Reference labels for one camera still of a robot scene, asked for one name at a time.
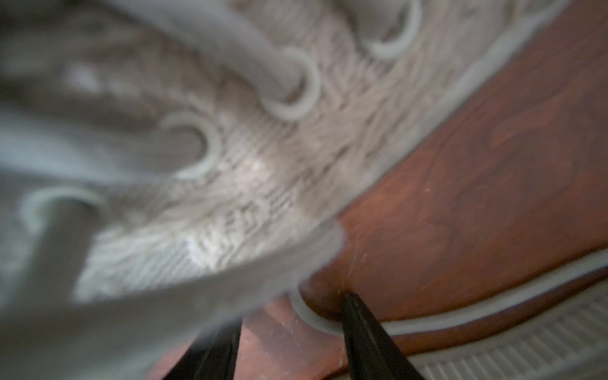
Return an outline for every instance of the eyelet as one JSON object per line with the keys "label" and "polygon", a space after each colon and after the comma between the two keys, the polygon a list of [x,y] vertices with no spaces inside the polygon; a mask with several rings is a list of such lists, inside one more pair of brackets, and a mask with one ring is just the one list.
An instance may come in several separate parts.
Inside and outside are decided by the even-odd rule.
{"label": "eyelet", "polygon": [[300,97],[291,103],[281,103],[261,98],[266,112],[284,122],[295,122],[306,116],[321,96],[321,74],[317,63],[304,50],[286,47],[283,54],[297,63],[304,71],[304,90]]}
{"label": "eyelet", "polygon": [[422,5],[420,0],[410,0],[407,20],[404,21],[399,34],[390,41],[368,40],[359,36],[361,46],[377,60],[394,60],[403,54],[412,44],[422,24]]}
{"label": "eyelet", "polygon": [[206,117],[191,111],[173,112],[159,123],[162,130],[193,128],[204,139],[206,150],[203,157],[192,165],[177,171],[177,179],[197,179],[207,174],[218,163],[222,152],[222,140],[215,125]]}
{"label": "eyelet", "polygon": [[32,234],[43,231],[50,217],[49,206],[59,199],[73,199],[99,209],[109,218],[105,197],[92,190],[76,186],[47,187],[25,195],[19,205],[18,215],[25,228]]}

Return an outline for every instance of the scratch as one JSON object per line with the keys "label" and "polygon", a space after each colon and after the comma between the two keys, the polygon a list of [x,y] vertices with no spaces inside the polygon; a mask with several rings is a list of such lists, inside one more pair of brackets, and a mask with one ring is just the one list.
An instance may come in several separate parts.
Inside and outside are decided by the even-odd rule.
{"label": "scratch", "polygon": [[346,347],[344,345],[342,345],[340,347],[340,361],[338,362],[338,367],[342,368],[342,366],[344,365],[344,351],[346,350]]}
{"label": "scratch", "polygon": [[353,254],[353,259],[350,261],[350,269],[348,270],[348,275],[346,276],[347,278],[350,278],[351,274],[353,274],[353,270],[354,270],[354,264],[355,262],[357,262],[357,258],[359,257],[359,232],[357,233],[357,240],[355,240],[354,242],[354,254]]}

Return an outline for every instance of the wooden floor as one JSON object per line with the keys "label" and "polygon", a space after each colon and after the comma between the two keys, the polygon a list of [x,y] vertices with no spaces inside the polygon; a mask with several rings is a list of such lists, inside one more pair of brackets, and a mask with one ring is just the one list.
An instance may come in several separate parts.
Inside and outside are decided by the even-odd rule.
{"label": "wooden floor", "polygon": [[[358,293],[381,320],[449,311],[608,246],[608,5],[577,0],[415,152],[340,216],[350,240],[302,286],[339,318]],[[505,330],[589,284],[446,331],[397,338],[407,354]],[[286,298],[246,317],[237,380],[344,371],[339,337]]]}

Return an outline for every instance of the reddish-brown wood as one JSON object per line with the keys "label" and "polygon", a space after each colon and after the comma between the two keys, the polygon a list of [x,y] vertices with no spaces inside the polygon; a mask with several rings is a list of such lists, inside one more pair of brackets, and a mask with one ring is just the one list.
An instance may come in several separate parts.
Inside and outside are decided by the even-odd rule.
{"label": "reddish-brown wood", "polygon": [[[607,195],[608,9],[578,0],[343,212],[347,248],[302,292],[332,318],[345,290],[381,320],[465,306],[608,246]],[[412,354],[481,339],[606,277],[396,341]],[[304,325],[286,298],[245,320],[238,380],[316,380],[345,366],[342,339]]]}

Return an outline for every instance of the black object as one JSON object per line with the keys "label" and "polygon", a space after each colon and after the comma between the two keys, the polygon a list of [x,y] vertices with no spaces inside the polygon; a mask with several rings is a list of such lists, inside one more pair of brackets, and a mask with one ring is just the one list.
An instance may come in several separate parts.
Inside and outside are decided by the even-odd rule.
{"label": "black object", "polygon": [[424,380],[358,295],[346,294],[342,313],[352,380]]}
{"label": "black object", "polygon": [[[424,380],[358,295],[346,294],[342,312],[352,380]],[[241,321],[197,337],[163,380],[232,380],[240,337]]]}
{"label": "black object", "polygon": [[240,339],[241,320],[212,336],[199,335],[163,380],[232,380]]}

